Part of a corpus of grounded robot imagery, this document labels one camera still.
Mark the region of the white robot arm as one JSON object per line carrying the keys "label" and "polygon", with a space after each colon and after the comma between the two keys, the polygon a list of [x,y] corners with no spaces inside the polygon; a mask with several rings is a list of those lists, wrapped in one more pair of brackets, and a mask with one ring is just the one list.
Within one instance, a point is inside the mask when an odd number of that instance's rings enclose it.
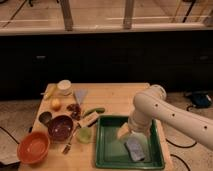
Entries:
{"label": "white robot arm", "polygon": [[166,97],[165,89],[157,84],[137,92],[133,97],[134,109],[118,129],[117,138],[132,132],[149,137],[152,120],[157,119],[213,151],[213,120],[175,107],[166,102]]}

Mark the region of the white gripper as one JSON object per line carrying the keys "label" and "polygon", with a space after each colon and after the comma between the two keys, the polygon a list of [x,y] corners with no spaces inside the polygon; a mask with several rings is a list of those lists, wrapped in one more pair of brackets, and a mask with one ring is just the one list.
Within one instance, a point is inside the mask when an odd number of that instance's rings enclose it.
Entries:
{"label": "white gripper", "polygon": [[149,137],[151,125],[151,117],[134,110],[129,115],[128,120],[118,129],[117,138],[121,139],[128,133],[132,132],[143,133],[146,137]]}

